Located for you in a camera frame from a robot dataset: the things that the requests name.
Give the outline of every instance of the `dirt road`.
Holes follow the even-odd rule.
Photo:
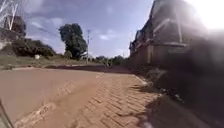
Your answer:
[[[0,72],[0,96],[17,128],[197,128],[126,69],[49,67]]]

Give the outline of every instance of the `utility pole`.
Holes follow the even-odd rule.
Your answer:
[[[88,34],[88,36],[87,36],[87,54],[86,54],[86,63],[87,63],[87,64],[88,64],[88,62],[89,62],[89,41],[90,41],[90,32],[91,32],[91,30],[88,29],[88,30],[87,30],[87,34]]]

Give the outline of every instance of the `paving brick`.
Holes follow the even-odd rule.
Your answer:
[[[117,122],[113,121],[111,118],[103,118],[102,123],[105,124],[108,128],[122,128]]]

